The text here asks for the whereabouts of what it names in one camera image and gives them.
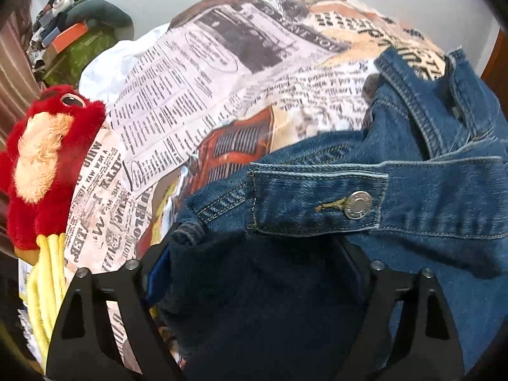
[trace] dark denim fabric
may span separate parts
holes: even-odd
[[[377,60],[369,130],[322,133],[190,196],[148,300],[193,379],[330,379],[361,327],[345,237],[392,269],[432,269],[466,368],[508,310],[508,124],[464,53],[423,81],[394,50]],[[326,204],[365,191],[369,213]]]

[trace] screw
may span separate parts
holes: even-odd
[[[423,268],[422,275],[426,278],[432,278],[434,276],[434,272],[432,272],[429,268]]]
[[[137,259],[130,259],[129,261],[125,262],[125,267],[129,270],[129,271],[132,271],[134,269],[136,269],[139,265],[139,261]]]
[[[76,276],[78,278],[83,278],[85,277],[88,272],[90,272],[90,270],[88,268],[79,268],[77,271],[76,271]]]
[[[379,259],[374,259],[370,262],[370,268],[375,271],[382,271],[384,269],[384,262]]]

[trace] yellow plush tail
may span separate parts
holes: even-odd
[[[39,261],[32,268],[26,285],[30,323],[41,351],[42,368],[46,372],[49,342],[58,311],[65,295],[65,234],[37,236]]]

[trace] orange box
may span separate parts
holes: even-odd
[[[49,66],[55,57],[74,43],[78,38],[88,31],[84,23],[76,23],[55,37],[49,47],[42,55],[42,60]]]

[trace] plush toy eye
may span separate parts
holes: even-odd
[[[86,106],[85,101],[83,99],[79,98],[75,94],[70,94],[70,93],[64,94],[60,98],[60,101],[63,104],[66,104],[67,106],[80,106],[80,107]]]

